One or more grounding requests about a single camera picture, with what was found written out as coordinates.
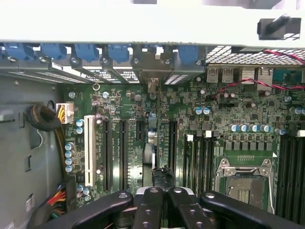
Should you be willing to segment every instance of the power connector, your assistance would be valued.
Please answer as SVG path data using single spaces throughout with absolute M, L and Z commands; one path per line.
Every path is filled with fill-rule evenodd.
M 63 108 L 61 123 L 72 123 L 74 121 L 74 104 L 56 104 L 56 112 L 60 108 Z

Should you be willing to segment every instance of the white pci slot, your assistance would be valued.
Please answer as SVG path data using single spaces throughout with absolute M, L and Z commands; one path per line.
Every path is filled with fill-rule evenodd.
M 96 181 L 96 142 L 94 115 L 84 117 L 85 186 L 93 187 Z

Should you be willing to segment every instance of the white metal frame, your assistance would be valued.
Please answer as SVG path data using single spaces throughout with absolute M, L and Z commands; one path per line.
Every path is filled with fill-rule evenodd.
M 4 0 L 0 42 L 179 43 L 305 49 L 305 10 L 246 10 L 113 0 Z M 261 18 L 302 18 L 297 41 L 260 41 Z

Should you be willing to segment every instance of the green circuit board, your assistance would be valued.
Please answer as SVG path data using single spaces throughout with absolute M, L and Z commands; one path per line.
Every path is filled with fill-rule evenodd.
M 64 98 L 67 103 L 74 103 L 74 120 L 85 115 L 103 114 L 108 117 L 108 135 L 110 147 L 105 152 L 104 128 L 96 127 L 96 165 L 105 160 L 105 154 L 111 157 L 111 171 L 97 176 L 92 187 L 90 200 L 84 196 L 78 198 L 78 206 L 98 199 L 114 191 L 129 190 L 133 194 L 143 186 L 143 151 L 146 142 L 146 129 L 140 123 L 147 122 L 146 114 L 157 114 L 158 119 L 158 167 L 170 166 L 174 170 L 175 185 L 189 187 L 196 195 L 208 189 L 217 189 L 227 195 L 237 195 L 238 199 L 251 203 L 249 193 L 253 185 L 259 184 L 256 192 L 261 192 L 261 204 L 258 207 L 272 211 L 276 200 L 276 183 L 279 155 L 279 134 L 275 129 L 283 128 L 284 124 L 299 121 L 301 115 L 292 114 L 289 109 L 302 107 L 304 93 L 287 92 L 273 89 L 269 96 L 262 96 L 255 86 L 241 84 L 228 88 L 226 92 L 234 96 L 217 100 L 211 95 L 217 93 L 225 84 L 189 82 L 183 86 L 161 86 L 156 99 L 151 99 L 147 87 L 142 85 L 100 85 L 98 91 L 92 85 L 65 85 Z M 70 98 L 69 92 L 76 94 Z M 108 92 L 109 98 L 103 99 L 102 93 Z M 92 106 L 92 101 L 99 101 L 98 107 Z M 210 109 L 208 115 L 196 114 L 196 107 Z M 125 125 L 125 145 L 122 146 L 121 126 Z M 268 133 L 258 131 L 234 132 L 231 125 L 268 125 Z M 82 134 L 76 133 L 77 126 L 66 125 L 66 141 L 75 143 L 75 168 L 78 184 L 83 183 L 84 145 Z M 139 137 L 139 130 L 144 134 Z M 127 185 L 123 184 L 122 162 L 120 153 L 127 154 Z M 220 163 L 226 159 L 231 167 L 236 167 L 236 174 L 224 176 L 217 180 Z M 242 174 L 240 167 L 252 167 L 258 170 L 265 160 L 270 162 L 272 176 L 262 176 L 256 173 Z M 244 188 L 235 192 L 233 186 L 236 179 L 243 179 Z

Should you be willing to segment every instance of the sticker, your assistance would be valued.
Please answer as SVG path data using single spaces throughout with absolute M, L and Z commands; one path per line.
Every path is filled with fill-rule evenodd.
M 10 223 L 6 228 L 4 229 L 14 229 L 15 228 L 15 222 L 13 221 L 12 223 Z
M 25 202 L 25 208 L 27 212 L 31 211 L 35 207 L 35 196 L 33 194 L 30 194 L 27 198 L 27 201 Z

